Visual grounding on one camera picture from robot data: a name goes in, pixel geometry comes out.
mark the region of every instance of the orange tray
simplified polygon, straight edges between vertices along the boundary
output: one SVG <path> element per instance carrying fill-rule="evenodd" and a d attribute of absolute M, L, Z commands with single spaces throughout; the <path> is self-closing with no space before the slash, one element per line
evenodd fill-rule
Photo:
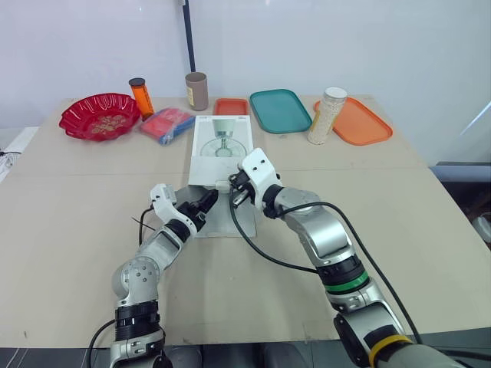
<path fill-rule="evenodd" d="M 314 111 L 319 108 L 317 101 Z M 348 97 L 334 122 L 333 130 L 346 142 L 355 146 L 383 142 L 392 137 L 392 128 L 360 101 Z"/>
<path fill-rule="evenodd" d="M 247 100 L 242 98 L 219 98 L 215 102 L 213 115 L 249 115 Z"/>

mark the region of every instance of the plastic jar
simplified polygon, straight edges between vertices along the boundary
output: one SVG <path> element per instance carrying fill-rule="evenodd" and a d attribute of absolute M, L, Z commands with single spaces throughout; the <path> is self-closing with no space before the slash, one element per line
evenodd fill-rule
<path fill-rule="evenodd" d="M 313 144 L 323 144 L 334 126 L 336 117 L 341 112 L 348 93 L 339 87 L 329 87 L 315 114 L 314 121 L 308 131 L 307 139 Z"/>

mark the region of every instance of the metal arm segment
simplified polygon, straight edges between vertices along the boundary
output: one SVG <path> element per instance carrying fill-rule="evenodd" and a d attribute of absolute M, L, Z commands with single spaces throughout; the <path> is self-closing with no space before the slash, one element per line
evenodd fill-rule
<path fill-rule="evenodd" d="M 256 208 L 274 219 L 286 209 L 320 201 L 313 192 L 284 188 L 261 149 L 252 151 L 229 181 L 239 192 L 233 200 L 235 206 L 250 198 Z M 356 255 L 344 226 L 326 208 L 297 209 L 282 219 L 297 233 L 331 306 L 338 311 L 334 325 L 354 364 L 380 368 L 462 367 L 430 347 L 412 344 L 404 336 L 399 320 Z"/>
<path fill-rule="evenodd" d="M 165 225 L 113 274 L 116 339 L 110 348 L 110 368 L 172 366 L 163 354 L 165 333 L 160 327 L 157 285 L 186 242 L 204 226 L 205 214 L 218 199 L 218 192 L 206 191 L 200 200 L 174 208 L 172 186 L 161 184 L 152 189 L 150 198 Z"/>

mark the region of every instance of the white box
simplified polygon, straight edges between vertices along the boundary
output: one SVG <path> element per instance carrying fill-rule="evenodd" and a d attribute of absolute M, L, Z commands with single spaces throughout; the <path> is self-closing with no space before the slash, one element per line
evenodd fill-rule
<path fill-rule="evenodd" d="M 206 188 L 223 187 L 237 164 L 253 150 L 251 120 L 248 115 L 197 116 L 188 184 Z M 237 220 L 248 236 L 255 236 L 255 209 L 244 202 L 236 210 Z M 206 225 L 198 238 L 240 236 L 229 211 L 228 190 L 206 215 Z"/>

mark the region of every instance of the red bowl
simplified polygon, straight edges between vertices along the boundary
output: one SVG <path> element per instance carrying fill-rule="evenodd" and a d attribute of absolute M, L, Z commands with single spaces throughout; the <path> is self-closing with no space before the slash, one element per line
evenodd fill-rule
<path fill-rule="evenodd" d="M 61 115 L 60 128 L 81 140 L 114 140 L 128 133 L 140 117 L 137 102 L 126 94 L 96 94 Z"/>

